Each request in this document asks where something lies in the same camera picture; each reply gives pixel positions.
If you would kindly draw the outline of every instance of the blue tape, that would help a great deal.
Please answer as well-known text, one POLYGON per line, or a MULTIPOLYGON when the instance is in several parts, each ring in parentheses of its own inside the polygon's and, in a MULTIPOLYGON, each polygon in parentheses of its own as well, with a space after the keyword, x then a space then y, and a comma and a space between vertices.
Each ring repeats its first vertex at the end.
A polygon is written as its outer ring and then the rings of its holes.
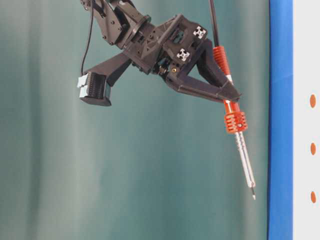
POLYGON ((270 0, 268 239, 293 239, 293 0, 270 0))

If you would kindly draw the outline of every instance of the black cable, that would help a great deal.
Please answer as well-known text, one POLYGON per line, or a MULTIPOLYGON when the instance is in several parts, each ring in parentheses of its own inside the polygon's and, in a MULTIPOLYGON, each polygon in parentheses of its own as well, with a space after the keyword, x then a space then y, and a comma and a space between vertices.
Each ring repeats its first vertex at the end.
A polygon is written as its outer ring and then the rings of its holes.
POLYGON ((91 16, 90 16, 90 23, 89 23, 89 33, 88 33, 88 39, 86 42, 85 52, 84 52, 84 55, 82 57, 82 62, 81 62, 81 76, 84 75, 84 65, 85 65, 85 60, 86 60, 87 53, 88 53, 89 46, 90 46, 92 28, 93 28, 93 24, 94 24, 94 0, 91 0, 90 2, 91 2, 90 3, 91 4, 91 16))
POLYGON ((209 0, 209 4, 210 4, 210 13, 211 13, 211 23, 212 23, 214 46, 218 47, 220 44, 219 44, 217 16, 216 16, 216 9, 215 9, 214 0, 209 0))

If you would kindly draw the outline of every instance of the teal backdrop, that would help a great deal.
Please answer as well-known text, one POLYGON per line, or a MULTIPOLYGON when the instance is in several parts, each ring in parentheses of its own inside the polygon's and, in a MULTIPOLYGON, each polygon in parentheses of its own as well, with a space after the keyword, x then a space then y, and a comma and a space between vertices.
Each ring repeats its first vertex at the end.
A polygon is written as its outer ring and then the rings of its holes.
MULTIPOLYGON (((222 104, 130 67, 112 107, 87 105, 76 85, 89 13, 78 0, 1 1, 1 240, 267 238, 269 1, 215 2, 257 200, 222 104)), ((211 29, 207 0, 134 3, 156 25, 182 13, 211 29)), ((95 23, 86 68, 117 53, 95 23)))

